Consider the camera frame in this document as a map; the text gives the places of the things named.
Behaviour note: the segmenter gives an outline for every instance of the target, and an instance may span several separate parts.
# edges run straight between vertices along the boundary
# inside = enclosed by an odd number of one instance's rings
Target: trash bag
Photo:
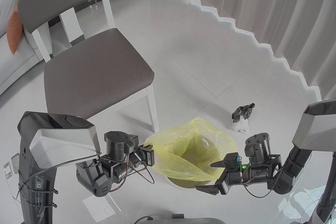
[[[200,117],[151,135],[144,144],[148,145],[153,146],[155,171],[169,178],[192,181],[218,179],[224,168],[210,164],[237,151],[232,137]]]

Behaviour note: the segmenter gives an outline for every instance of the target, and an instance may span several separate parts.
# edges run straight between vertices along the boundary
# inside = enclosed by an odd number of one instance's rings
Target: brown leather seat
[[[88,119],[152,84],[154,72],[112,28],[49,60],[44,91],[49,113]]]

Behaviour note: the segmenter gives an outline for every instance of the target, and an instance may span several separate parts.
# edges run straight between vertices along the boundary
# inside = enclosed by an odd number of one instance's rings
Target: sofa
[[[53,53],[48,23],[39,27],[40,35],[49,54]],[[23,34],[17,51],[11,53],[7,33],[0,37],[0,95],[20,76],[42,61],[43,57],[32,36],[23,28]]]

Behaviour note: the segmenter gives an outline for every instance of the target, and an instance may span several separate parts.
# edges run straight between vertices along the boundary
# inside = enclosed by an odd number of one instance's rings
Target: transparent plastic sheet
[[[232,137],[200,117],[151,135],[144,144],[148,145],[153,145],[155,171],[192,181],[217,179],[224,169],[212,168],[210,164],[237,151]]]

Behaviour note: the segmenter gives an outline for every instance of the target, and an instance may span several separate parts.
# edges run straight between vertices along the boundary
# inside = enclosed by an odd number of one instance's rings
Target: pillow
[[[16,2],[7,26],[7,41],[13,54],[18,49],[22,37],[22,31],[23,25],[18,13],[18,3]]]
[[[7,25],[16,0],[0,1],[0,37],[7,32]]]

